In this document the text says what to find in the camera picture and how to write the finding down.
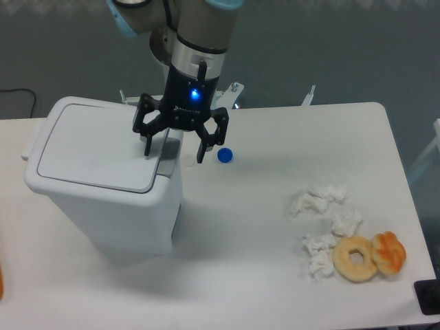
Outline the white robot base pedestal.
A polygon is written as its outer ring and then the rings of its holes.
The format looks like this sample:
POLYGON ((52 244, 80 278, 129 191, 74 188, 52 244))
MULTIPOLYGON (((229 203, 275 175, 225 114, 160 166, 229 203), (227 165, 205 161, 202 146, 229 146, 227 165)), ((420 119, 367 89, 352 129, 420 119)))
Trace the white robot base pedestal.
POLYGON ((168 26, 153 30, 150 35, 149 45, 155 59, 169 67, 176 40, 177 32, 168 26))

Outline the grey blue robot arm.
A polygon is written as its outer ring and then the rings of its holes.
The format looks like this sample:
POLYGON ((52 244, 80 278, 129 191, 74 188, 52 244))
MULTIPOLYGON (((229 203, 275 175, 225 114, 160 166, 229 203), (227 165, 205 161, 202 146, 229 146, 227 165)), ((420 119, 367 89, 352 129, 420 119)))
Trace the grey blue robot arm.
POLYGON ((168 60, 161 100, 140 96, 133 131, 146 140, 164 129, 194 131, 200 139, 197 162, 226 139, 228 111, 212 109, 223 62, 242 1, 108 1, 117 26, 127 36, 161 32, 171 39, 164 47, 168 60))

